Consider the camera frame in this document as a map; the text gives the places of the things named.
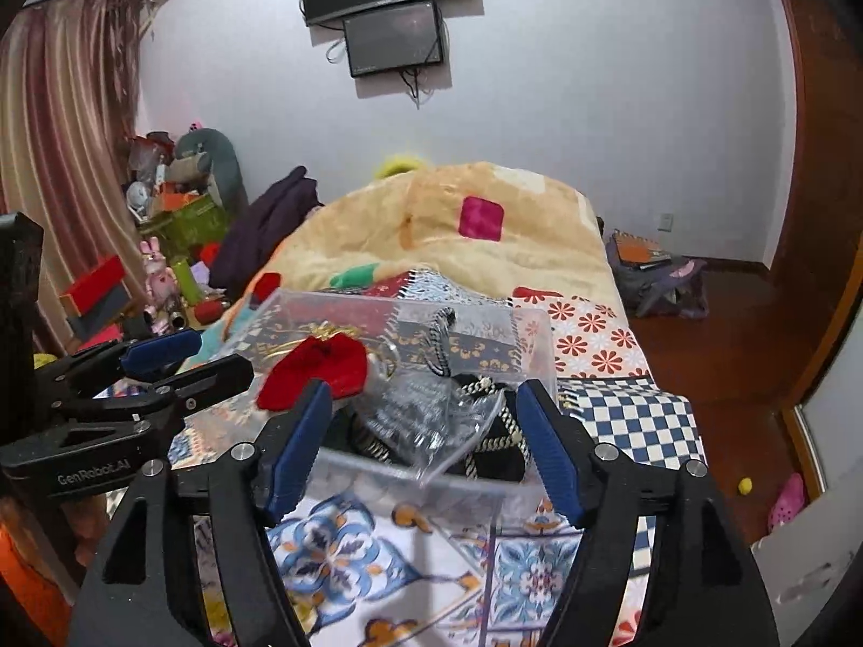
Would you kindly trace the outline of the person's left hand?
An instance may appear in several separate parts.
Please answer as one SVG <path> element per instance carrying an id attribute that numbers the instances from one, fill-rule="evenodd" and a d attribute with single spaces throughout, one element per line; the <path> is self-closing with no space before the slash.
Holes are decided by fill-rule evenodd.
<path id="1" fill-rule="evenodd" d="M 108 499 L 105 495 L 79 499 L 64 504 L 63 511 L 76 539 L 76 561 L 88 568 L 111 521 Z"/>

